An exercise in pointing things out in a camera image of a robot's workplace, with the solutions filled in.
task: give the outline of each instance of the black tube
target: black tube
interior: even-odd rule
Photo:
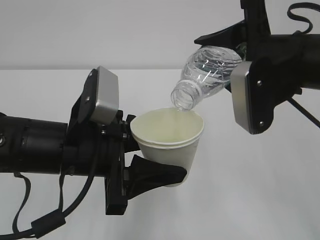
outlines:
[[[67,124],[0,117],[0,172],[59,174]]]
[[[283,72],[293,73],[301,88],[320,90],[320,34],[266,37],[257,46],[253,60],[263,57],[275,64],[292,60],[295,64],[288,65]]]

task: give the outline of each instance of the cup rim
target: cup rim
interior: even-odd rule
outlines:
[[[169,106],[168,107],[160,107],[160,108],[153,109],[151,111],[147,111],[144,114],[147,114],[147,113],[150,113],[150,112],[153,112],[153,111],[157,111],[157,110],[162,110],[162,109],[176,109],[176,108],[175,107],[169,107]],[[143,144],[145,146],[148,145],[148,147],[153,147],[153,148],[165,149],[165,148],[170,147],[170,149],[173,149],[173,148],[181,148],[181,147],[187,146],[189,144],[192,144],[198,138],[200,138],[200,136],[202,135],[202,133],[204,131],[204,128],[205,128],[205,120],[196,111],[194,111],[194,110],[190,110],[190,111],[192,111],[198,117],[200,117],[200,119],[202,120],[202,127],[201,127],[201,130],[196,135],[194,135],[193,137],[191,137],[189,139],[186,139],[186,140],[183,140],[183,141],[176,141],[176,142],[160,142],[160,141],[152,141],[152,140],[147,140],[147,139],[141,139],[139,136],[137,136],[133,132],[133,129],[132,129],[132,124],[134,123],[134,121],[137,118],[139,118],[139,116],[135,117],[130,123],[130,129],[131,129],[132,135],[133,135],[134,138],[137,138],[137,139],[135,139],[137,142],[140,142],[141,144]]]

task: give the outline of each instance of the bottle mouth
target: bottle mouth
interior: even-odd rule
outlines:
[[[171,93],[171,101],[180,111],[190,111],[195,107],[194,97],[185,89],[174,89]]]

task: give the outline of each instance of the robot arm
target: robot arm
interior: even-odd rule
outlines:
[[[14,173],[26,182],[26,197],[30,181],[20,173],[87,176],[75,201],[33,221],[31,229],[19,232],[15,217],[15,233],[0,235],[0,240],[40,238],[66,223],[86,196],[94,177],[103,177],[105,214],[123,215],[128,200],[149,190],[181,183],[187,171],[179,166],[165,165],[135,155],[125,166],[125,153],[140,150],[130,129],[135,118],[118,110],[118,77],[103,67],[88,75],[83,92],[75,102],[69,124],[0,114],[0,173]]]
[[[308,34],[312,23],[291,10],[308,8],[320,12],[315,3],[295,3],[288,16],[309,23],[309,28],[291,35],[271,34],[265,0],[241,0],[244,20],[194,42],[233,49],[245,59],[232,72],[227,89],[232,94],[235,121],[250,134],[266,131],[274,119],[274,108],[290,101],[302,88],[320,90],[320,34]]]

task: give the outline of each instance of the bottle neck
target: bottle neck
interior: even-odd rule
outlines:
[[[180,81],[171,93],[171,101],[180,111],[193,109],[202,98],[200,87],[191,80]]]

